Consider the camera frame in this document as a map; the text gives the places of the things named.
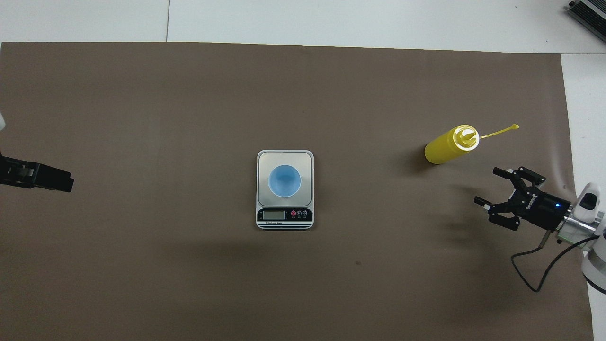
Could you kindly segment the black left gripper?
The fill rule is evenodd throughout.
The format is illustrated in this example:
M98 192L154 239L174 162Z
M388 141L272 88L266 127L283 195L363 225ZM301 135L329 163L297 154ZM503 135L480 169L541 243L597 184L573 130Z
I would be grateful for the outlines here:
M12 179L10 164L0 154L0 183L20 188L46 188L61 192L72 192L74 179L71 173L41 163L32 163L12 158Z

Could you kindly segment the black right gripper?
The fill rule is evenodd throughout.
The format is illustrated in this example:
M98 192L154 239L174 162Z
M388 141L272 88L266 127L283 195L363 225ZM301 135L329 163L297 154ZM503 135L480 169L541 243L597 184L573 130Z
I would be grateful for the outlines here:
M492 173L509 180L515 191L513 204L509 200L492 203L474 197L473 202L487 212L489 222L517 231L522 219L553 232L569 215L571 202L541 191L540 187L546 178L539 173L524 167L509 170L493 168Z

